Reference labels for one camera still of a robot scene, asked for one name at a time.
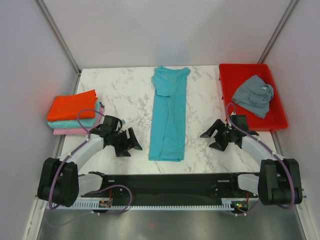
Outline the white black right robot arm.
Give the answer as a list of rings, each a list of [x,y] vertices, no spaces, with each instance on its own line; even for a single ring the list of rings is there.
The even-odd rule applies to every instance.
[[[249,130],[245,115],[231,115],[228,122],[217,119],[200,135],[214,138],[210,148],[225,151],[230,143],[249,154],[259,165],[259,173],[241,173],[229,184],[229,191],[235,197],[246,191],[257,195],[265,206],[277,205],[289,208],[303,200],[300,166],[294,158],[285,158],[275,153],[257,132]]]

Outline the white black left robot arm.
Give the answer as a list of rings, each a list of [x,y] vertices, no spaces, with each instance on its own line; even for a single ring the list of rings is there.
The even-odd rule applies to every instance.
[[[80,187],[90,187],[99,197],[110,191],[108,182],[101,176],[89,173],[79,176],[79,170],[105,147],[113,147],[116,157],[130,157],[129,150],[141,151],[134,129],[123,130],[123,122],[114,116],[105,115],[103,123],[91,130],[85,130],[83,142],[72,151],[58,158],[47,158],[42,166],[37,197],[48,202],[51,210],[57,207],[71,207],[80,195]]]

